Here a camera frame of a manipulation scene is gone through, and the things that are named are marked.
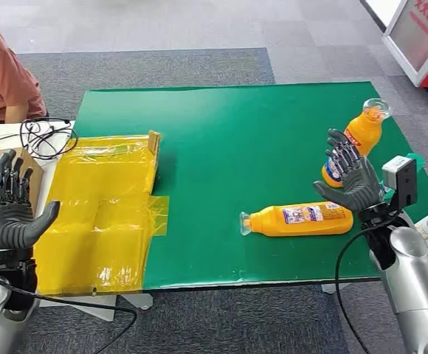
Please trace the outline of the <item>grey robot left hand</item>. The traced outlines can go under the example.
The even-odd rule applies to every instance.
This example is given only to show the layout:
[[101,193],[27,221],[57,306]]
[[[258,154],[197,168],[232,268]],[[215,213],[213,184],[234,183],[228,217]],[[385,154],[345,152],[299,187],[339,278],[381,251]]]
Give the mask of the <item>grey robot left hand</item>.
[[34,246],[58,216],[61,202],[50,201],[35,217],[30,200],[31,167],[24,174],[23,158],[14,149],[0,155],[0,249],[29,249]]

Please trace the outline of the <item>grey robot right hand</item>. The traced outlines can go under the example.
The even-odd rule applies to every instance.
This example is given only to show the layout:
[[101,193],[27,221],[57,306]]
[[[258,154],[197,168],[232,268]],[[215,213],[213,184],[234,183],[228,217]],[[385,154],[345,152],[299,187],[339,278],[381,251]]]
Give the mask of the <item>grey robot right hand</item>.
[[313,187],[318,194],[352,212],[361,212],[383,201],[379,180],[367,157],[360,155],[355,145],[339,130],[330,129],[328,135],[327,143],[332,149],[325,153],[338,167],[342,188],[315,181]]

